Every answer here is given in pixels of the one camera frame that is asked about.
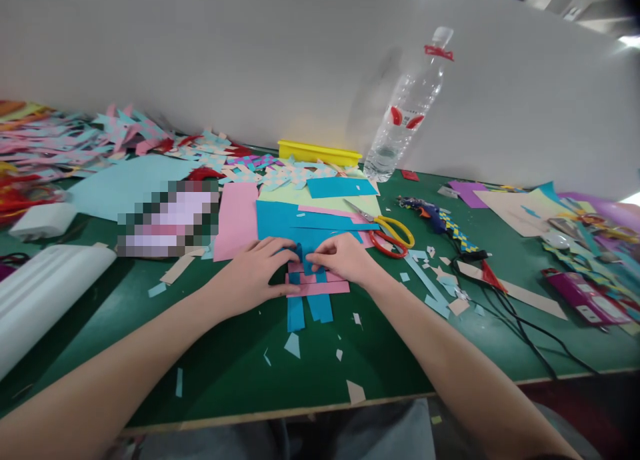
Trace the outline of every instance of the green tabletop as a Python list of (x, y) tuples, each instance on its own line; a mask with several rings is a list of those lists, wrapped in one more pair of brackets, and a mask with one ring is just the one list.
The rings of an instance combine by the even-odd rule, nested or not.
[[(426, 250), (429, 245), (436, 249), (432, 265), (443, 265), (439, 257), (452, 258), (454, 248), (444, 236), (433, 234), (431, 226), (418, 218), (416, 212), (400, 208), (398, 195), (420, 197), (450, 210), (468, 238), (493, 254), (490, 264), (499, 278), (560, 301), (568, 321), (512, 300), (520, 316), (558, 336), (580, 359), (602, 372), (640, 367), (638, 337), (631, 337), (618, 327), (604, 333), (586, 326), (546, 284), (540, 270), (564, 268), (541, 248), (538, 239), (520, 237), (489, 209), (470, 209), (462, 200), (438, 194), (438, 188), (450, 178), (419, 176), (420, 182), (408, 181), (396, 171), (390, 181), (379, 185), (379, 202), (384, 215), (400, 220), (413, 232), (414, 249)], [(88, 219), (79, 215), (74, 220), (71, 228), (85, 225), (67, 243), (92, 245), (99, 241), (113, 248), (116, 224), (94, 218), (87, 222)], [(3, 255), (13, 251), (35, 254), (43, 247), (22, 244), (6, 233), (0, 239)], [(399, 274), (407, 272), (411, 280), (404, 285), (418, 298), (425, 297), (426, 287), (406, 261), (390, 259), (375, 249), (369, 252), (394, 278), (400, 280)], [(119, 257), (0, 382), (0, 415), (200, 288), (227, 263), (196, 259), (166, 292), (149, 298), (147, 290), (158, 284), (174, 261)], [(284, 274), (282, 268), (274, 281), (284, 281)], [(435, 281), (430, 269), (427, 276)], [(478, 284), (464, 277), (459, 281), (461, 288), (484, 306), (487, 314), (482, 317), (469, 309), (459, 317), (451, 315), (449, 323), (512, 380), (548, 378), (514, 326), (505, 322), (504, 310), (496, 310), (499, 305), (492, 294), (485, 296)], [(350, 293), (332, 295), (331, 303), (334, 322), (320, 324), (311, 320), (305, 302), (307, 327), (298, 332), (300, 359), (283, 348), (289, 336), (285, 298), (270, 300), (218, 325), (158, 382), (129, 422), (129, 431), (199, 427), (348, 407), (346, 380), (361, 385), (372, 403), (433, 392), (408, 348), (366, 292), (351, 285)], [(354, 312), (360, 315), (362, 327), (355, 324)], [(531, 331), (530, 337), (560, 376), (586, 373), (552, 339), (537, 331)], [(271, 366), (263, 358), (267, 349)], [(343, 351), (342, 362), (336, 358), (337, 349)], [(182, 398), (175, 396), (178, 367), (184, 370)], [(15, 396), (31, 384), (26, 395)]]

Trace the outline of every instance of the white board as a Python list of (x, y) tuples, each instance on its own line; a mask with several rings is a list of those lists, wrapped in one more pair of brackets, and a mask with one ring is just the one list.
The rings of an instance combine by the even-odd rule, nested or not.
[(0, 0), (0, 25), (0, 97), (134, 102), (190, 132), (363, 153), (399, 72), (447, 25), (455, 62), (405, 167), (640, 190), (637, 52), (516, 0)]

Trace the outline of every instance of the water bottle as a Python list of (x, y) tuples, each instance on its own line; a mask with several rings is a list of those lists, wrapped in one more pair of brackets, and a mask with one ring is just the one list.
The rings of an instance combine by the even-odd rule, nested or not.
[(442, 88), (444, 68), (453, 61), (453, 53), (444, 50), (452, 36), (452, 29), (438, 27), (431, 45), (425, 45), (425, 62), (420, 72), (405, 74), (398, 81), (365, 161), (365, 175), (371, 180), (389, 180), (422, 125)]

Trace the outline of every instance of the yellow container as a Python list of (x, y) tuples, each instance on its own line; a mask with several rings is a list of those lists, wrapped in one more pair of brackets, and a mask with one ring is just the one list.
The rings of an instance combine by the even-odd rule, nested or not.
[(296, 161), (316, 162), (320, 159), (341, 167), (356, 167), (358, 160), (362, 158), (362, 155), (353, 150), (332, 149), (289, 140), (280, 140), (278, 145), (280, 158), (288, 159), (293, 155)]

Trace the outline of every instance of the scissors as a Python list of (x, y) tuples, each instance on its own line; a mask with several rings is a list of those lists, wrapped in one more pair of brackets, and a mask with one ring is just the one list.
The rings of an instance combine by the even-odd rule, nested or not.
[[(349, 200), (345, 200), (345, 202), (347, 202), (349, 206), (352, 209), (354, 209), (356, 212), (358, 212), (360, 216), (362, 216), (362, 218), (364, 218), (366, 221), (377, 223), (381, 227), (385, 228), (392, 235), (393, 238), (384, 234), (382, 230), (369, 230), (369, 238), (371, 239), (371, 242), (374, 247), (376, 247), (386, 256), (391, 258), (400, 259), (407, 256), (409, 252), (408, 249), (412, 248), (415, 245), (415, 239), (413, 238), (413, 235), (411, 234), (408, 228), (406, 228), (402, 223), (398, 222), (398, 220), (394, 220), (388, 217), (383, 217), (382, 215), (380, 215), (379, 217), (374, 217), (373, 215), (370, 215), (367, 212), (360, 210), (358, 207), (352, 204)], [(400, 228), (400, 230), (402, 230), (407, 236), (408, 241), (402, 240), (400, 235), (398, 235), (395, 232), (395, 230), (391, 228), (391, 226), (389, 225), (390, 223)], [(383, 240), (388, 241), (392, 245), (395, 245), (398, 248), (398, 250), (400, 250), (400, 253), (392, 252), (384, 248), (382, 245), (378, 243), (378, 240), (376, 240), (376, 236), (382, 238)]]

